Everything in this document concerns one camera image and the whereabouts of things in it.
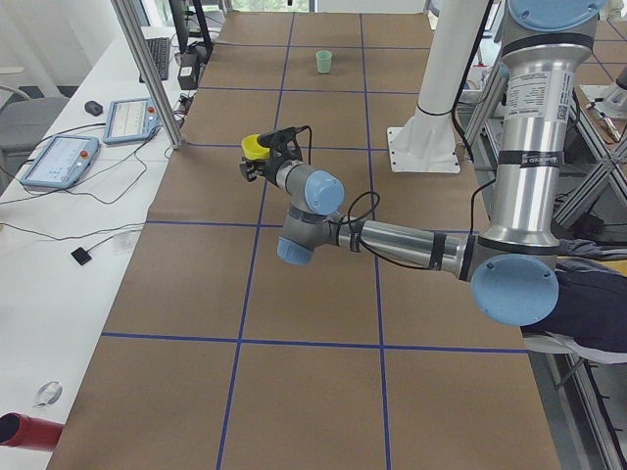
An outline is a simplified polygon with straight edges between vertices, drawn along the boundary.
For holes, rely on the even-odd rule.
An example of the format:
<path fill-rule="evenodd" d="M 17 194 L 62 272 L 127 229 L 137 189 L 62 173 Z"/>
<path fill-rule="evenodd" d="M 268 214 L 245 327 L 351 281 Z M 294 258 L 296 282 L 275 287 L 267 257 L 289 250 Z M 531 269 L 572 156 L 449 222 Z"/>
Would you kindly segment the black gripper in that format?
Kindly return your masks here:
<path fill-rule="evenodd" d="M 267 160 L 249 160 L 245 157 L 239 164 L 240 172 L 248 182 L 264 177 L 270 184 L 277 185 L 277 173 L 284 164 L 284 159 L 272 157 Z"/>

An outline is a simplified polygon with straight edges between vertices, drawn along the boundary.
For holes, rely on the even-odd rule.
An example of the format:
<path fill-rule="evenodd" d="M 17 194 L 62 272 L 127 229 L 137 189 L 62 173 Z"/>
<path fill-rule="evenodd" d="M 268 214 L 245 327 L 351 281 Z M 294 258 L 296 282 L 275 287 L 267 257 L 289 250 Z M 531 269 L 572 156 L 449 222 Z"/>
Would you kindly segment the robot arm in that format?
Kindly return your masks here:
<path fill-rule="evenodd" d="M 488 227 L 454 237 L 340 213 L 345 190 L 303 160 L 297 129 L 242 140 L 245 179 L 263 177 L 290 198 L 277 253 L 305 265 L 322 245 L 372 254 L 409 268 L 445 270 L 471 286 L 489 317 L 526 326 L 558 302 L 558 242 L 551 230 L 577 68 L 591 55 L 600 1 L 509 1 L 501 58 L 506 111 Z"/>

